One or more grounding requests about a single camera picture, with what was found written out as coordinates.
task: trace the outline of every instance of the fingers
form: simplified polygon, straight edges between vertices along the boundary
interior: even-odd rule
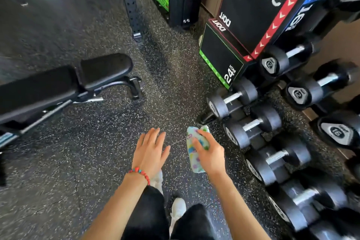
[[[145,138],[145,134],[142,133],[142,134],[140,135],[139,140],[137,141],[136,149],[139,148],[140,146],[142,146],[142,144],[143,144],[143,142],[144,142],[144,138]]]
[[[204,136],[204,137],[207,139],[207,141],[209,142],[210,145],[212,145],[212,144],[215,143],[215,142],[218,143],[218,142],[214,139],[214,137],[212,136],[212,134],[210,134],[209,132],[205,132],[205,131],[203,131],[203,130],[201,130],[201,129],[197,130],[197,132],[198,132],[200,135]]]
[[[156,142],[156,138],[157,138],[157,135],[159,135],[159,132],[160,132],[160,128],[158,129],[155,129],[152,133],[151,133],[151,136],[149,138],[149,143],[151,144],[155,144]]]
[[[170,154],[170,145],[166,146],[165,150],[162,152],[161,158],[160,158],[160,167],[162,167],[167,159],[167,157]]]
[[[146,133],[143,144],[148,144],[149,143],[149,139],[150,139],[151,134],[153,133],[153,131],[155,131],[155,129],[151,128],[149,130],[149,132]]]
[[[162,146],[164,145],[164,140],[165,140],[165,136],[166,136],[166,132],[162,132],[157,141],[156,141],[156,148],[161,148],[162,149]]]
[[[193,146],[198,154],[201,154],[205,150],[197,138],[193,138],[191,141],[193,142]]]

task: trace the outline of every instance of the leg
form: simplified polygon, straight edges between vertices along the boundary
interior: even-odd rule
[[[164,196],[152,186],[146,186],[127,222],[121,240],[169,239]]]
[[[175,223],[170,239],[216,239],[214,227],[205,206],[196,204],[190,207]]]

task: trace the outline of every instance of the white sneaker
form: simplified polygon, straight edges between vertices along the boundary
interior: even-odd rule
[[[154,188],[158,189],[162,195],[164,195],[162,191],[162,181],[164,179],[162,178],[162,170],[160,171],[150,179],[150,186],[153,186]]]
[[[185,200],[179,197],[176,198],[171,207],[171,224],[169,228],[170,236],[171,233],[173,232],[176,221],[178,221],[180,217],[184,215],[185,212],[186,212]]]

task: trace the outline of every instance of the bracelet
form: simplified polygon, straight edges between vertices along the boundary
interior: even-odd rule
[[[149,179],[148,175],[144,171],[140,170],[139,167],[135,167],[134,169],[129,171],[129,173],[132,173],[132,172],[142,174],[145,177],[145,179],[148,181],[148,185],[150,185],[150,179]]]

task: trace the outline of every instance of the adjustable bench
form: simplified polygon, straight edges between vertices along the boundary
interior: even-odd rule
[[[129,56],[115,53],[0,85],[0,157],[5,145],[64,107],[102,101],[96,96],[108,87],[125,85],[133,100],[141,100],[141,79],[127,75],[132,69]]]

